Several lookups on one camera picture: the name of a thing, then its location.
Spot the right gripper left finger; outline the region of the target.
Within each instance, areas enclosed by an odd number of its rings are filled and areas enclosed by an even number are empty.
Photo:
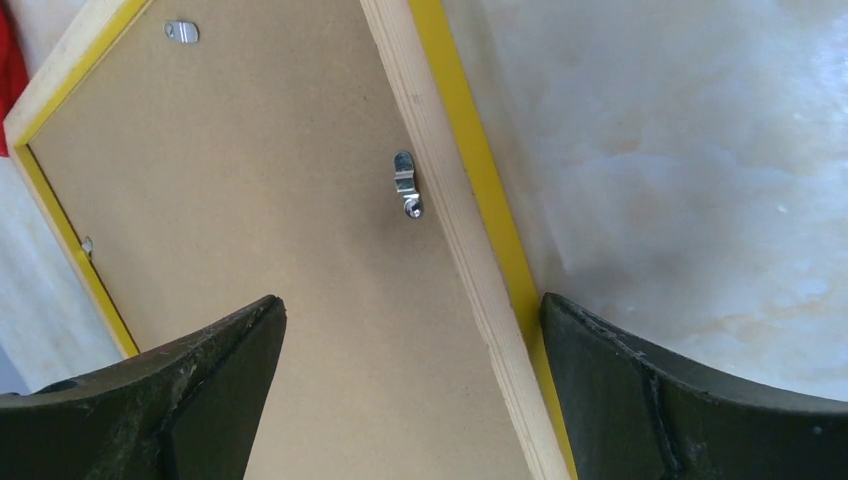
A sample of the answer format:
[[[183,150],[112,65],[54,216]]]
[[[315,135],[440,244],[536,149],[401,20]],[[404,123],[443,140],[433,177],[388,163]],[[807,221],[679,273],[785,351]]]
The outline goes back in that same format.
[[[273,295],[26,398],[30,479],[241,479],[286,328]]]

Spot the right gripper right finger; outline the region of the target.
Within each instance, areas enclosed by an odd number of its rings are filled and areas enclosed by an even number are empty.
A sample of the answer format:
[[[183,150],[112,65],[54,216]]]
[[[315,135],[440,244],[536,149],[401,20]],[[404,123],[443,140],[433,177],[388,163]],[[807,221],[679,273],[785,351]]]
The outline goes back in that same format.
[[[540,325],[581,479],[843,479],[847,406],[749,381],[554,293]]]

